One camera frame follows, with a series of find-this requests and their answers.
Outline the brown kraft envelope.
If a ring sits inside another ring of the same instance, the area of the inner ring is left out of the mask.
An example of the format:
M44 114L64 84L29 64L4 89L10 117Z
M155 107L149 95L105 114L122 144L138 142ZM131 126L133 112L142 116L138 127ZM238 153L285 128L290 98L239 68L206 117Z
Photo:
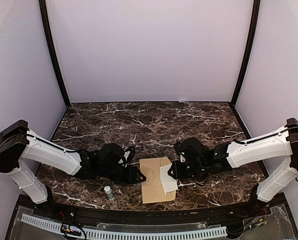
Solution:
M172 164L171 161L165 156L141 159L139 163L141 172L146 176L146 181L141 183L142 203L153 204L175 200L177 191L165 195L160 180L160 167Z

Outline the small white-capped glue bottle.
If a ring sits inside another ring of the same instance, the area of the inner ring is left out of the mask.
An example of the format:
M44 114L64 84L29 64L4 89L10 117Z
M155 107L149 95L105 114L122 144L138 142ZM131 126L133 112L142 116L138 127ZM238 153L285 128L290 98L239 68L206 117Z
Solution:
M107 194L108 199L109 199L110 201L113 201L113 200L115 199L115 196L114 196L114 194L113 194L112 189L111 189L110 186L106 185L106 186L104 187L104 191L105 191L105 193Z

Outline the beige lined stationery sheet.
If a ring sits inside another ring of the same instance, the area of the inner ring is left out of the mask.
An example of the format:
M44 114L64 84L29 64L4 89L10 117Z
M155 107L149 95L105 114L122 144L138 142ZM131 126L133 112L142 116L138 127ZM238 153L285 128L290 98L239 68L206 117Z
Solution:
M177 181L168 175L168 170L171 166L171 164L168 164L160 167L160 180L165 195L178 189Z

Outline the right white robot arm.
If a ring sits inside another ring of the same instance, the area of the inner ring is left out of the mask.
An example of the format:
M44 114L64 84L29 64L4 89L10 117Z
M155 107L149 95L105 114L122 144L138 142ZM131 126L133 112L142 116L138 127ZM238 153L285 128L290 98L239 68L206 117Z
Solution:
M244 213L254 217L263 203L293 180L298 181L298 120L290 118L285 126L262 136L247 140L233 140L209 149L197 138L187 138L174 145L180 157L168 169L175 180L228 172L246 164L283 157L282 163L263 182L253 189L252 199L244 205Z

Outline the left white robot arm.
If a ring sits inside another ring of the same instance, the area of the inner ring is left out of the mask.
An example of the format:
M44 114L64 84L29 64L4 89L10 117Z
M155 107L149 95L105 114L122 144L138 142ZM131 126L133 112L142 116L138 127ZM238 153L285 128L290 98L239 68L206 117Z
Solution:
M9 176L49 218L59 214L59 206L52 199L51 190L42 184L28 168L25 159L54 167L82 180L108 178L115 184L137 184L146 176L129 162L135 155L132 146L123 149L106 143L101 149L72 150L52 143L18 120L0 132L0 173Z

